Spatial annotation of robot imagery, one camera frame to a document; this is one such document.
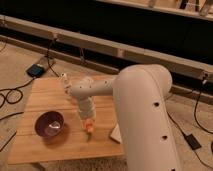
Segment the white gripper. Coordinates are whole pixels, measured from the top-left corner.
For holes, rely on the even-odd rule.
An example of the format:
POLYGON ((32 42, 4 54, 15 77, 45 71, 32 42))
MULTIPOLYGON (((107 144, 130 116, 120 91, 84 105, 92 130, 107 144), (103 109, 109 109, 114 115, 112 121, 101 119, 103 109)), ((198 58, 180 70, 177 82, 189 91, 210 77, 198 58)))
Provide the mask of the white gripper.
POLYGON ((96 109, 91 97, 78 100, 78 113, 80 115, 81 125, 85 127, 85 120, 91 118, 92 126, 96 124, 96 109))

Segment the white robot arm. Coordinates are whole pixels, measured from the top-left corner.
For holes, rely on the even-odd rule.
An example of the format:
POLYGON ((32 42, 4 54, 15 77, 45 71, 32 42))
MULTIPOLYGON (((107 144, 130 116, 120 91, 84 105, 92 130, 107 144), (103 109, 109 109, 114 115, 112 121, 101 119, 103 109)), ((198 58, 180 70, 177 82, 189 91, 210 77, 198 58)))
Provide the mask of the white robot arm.
POLYGON ((68 88, 83 119, 91 96, 112 95, 129 171, 182 171, 164 97, 172 76, 163 66, 133 65, 110 79, 83 79, 68 88))

